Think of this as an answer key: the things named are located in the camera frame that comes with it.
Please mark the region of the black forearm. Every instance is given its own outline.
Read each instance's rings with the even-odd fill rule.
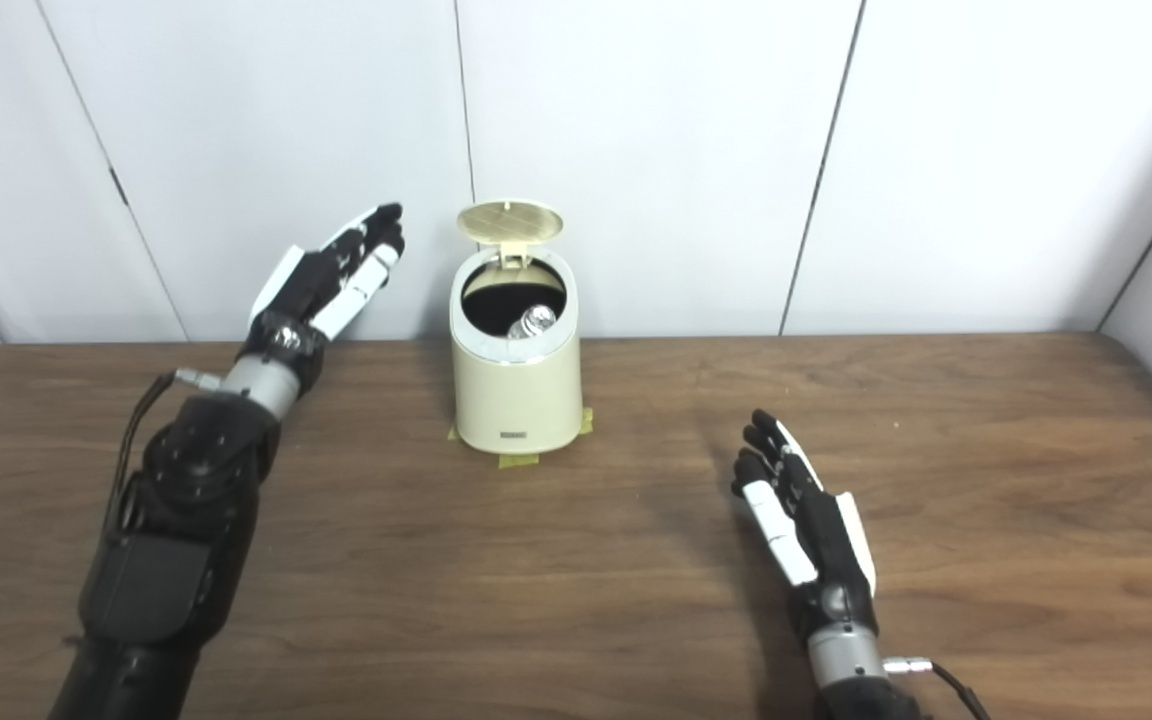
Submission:
[[[820,688],[831,720],[922,720],[918,702],[876,676],[856,676]]]
[[[198,652],[83,638],[47,720],[179,717]]]

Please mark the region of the black robotic finger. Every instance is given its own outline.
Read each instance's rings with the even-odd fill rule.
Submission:
[[[759,432],[763,432],[776,446],[776,452],[780,452],[786,445],[790,445],[790,438],[785,437],[785,433],[781,432],[781,420],[778,420],[776,416],[759,409],[755,410],[753,420],[755,427],[759,429]]]
[[[776,444],[772,442],[767,434],[763,433],[761,430],[756,429],[755,425],[745,425],[744,435],[745,442],[755,450],[761,452],[764,457],[767,457],[768,464],[773,468],[781,462],[781,448],[776,447]]]
[[[772,473],[767,469],[767,461],[763,460],[763,456],[756,454],[749,448],[741,448],[740,455],[736,456],[736,465],[733,467],[736,471],[736,479],[732,480],[732,494],[735,497],[745,497],[745,486],[750,483],[757,483],[759,480],[771,482]]]
[[[376,212],[367,215],[362,223],[367,228],[367,236],[373,237],[378,232],[384,232],[388,225],[396,225],[397,220],[402,217],[403,206],[396,202],[391,202],[389,205],[381,205],[379,209],[376,209]]]

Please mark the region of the prosthetic hand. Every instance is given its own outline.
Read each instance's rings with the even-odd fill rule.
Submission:
[[[851,493],[832,495],[781,420],[755,410],[736,460],[732,492],[749,502],[790,583],[794,631],[806,646],[829,720],[922,720],[918,702],[890,675],[933,670],[954,685],[978,720],[988,720],[972,689],[924,657],[878,652],[874,561]]]
[[[202,646],[237,592],[280,420],[314,387],[325,346],[388,281],[403,252],[401,217],[385,205],[320,250],[294,247],[257,297],[229,374],[160,376],[132,410],[79,600],[83,637],[51,720],[179,717]],[[204,392],[128,477],[137,425],[174,379]]]

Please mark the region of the masking tape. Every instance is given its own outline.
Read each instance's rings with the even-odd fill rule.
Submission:
[[[586,407],[581,414],[579,418],[579,433],[581,435],[588,435],[594,432],[594,409],[593,407]],[[461,433],[456,432],[456,425],[452,425],[452,429],[447,430],[448,441],[457,441],[461,439]],[[521,468],[523,465],[539,465],[540,455],[500,455],[497,464],[497,469],[505,470],[506,468]]]
[[[500,456],[500,462],[497,465],[498,470],[505,470],[506,468],[520,468],[522,465],[539,465],[539,455],[502,455]]]

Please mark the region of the wooden table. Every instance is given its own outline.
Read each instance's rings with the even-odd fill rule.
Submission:
[[[44,717],[68,669],[134,401],[233,351],[0,347],[0,719]],[[594,433],[506,470],[447,441],[449,378],[438,343],[329,350],[185,717],[806,717],[781,579],[726,491],[763,406],[859,498],[884,651],[996,720],[1152,720],[1152,379],[1107,338],[588,342]]]

